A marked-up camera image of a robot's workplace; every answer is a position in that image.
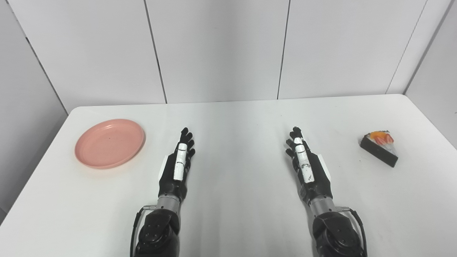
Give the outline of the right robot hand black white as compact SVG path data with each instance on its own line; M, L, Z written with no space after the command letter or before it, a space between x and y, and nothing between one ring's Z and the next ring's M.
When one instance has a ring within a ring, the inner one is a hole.
M287 139L288 148L285 153L291 158L292 166L297 174L300 187L300 198L307 205L317 198L331 198L330 180L317 154L312 153L302 136L299 127L294 127Z

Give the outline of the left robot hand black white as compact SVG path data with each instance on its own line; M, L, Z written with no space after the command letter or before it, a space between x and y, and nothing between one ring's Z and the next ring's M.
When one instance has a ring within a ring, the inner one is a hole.
M159 197L173 195L180 201L186 198L188 192L187 177L191 167L191 158L196 153L193 148L194 144L193 134L185 127L181 130L180 140L175 150L166 158L159 180Z

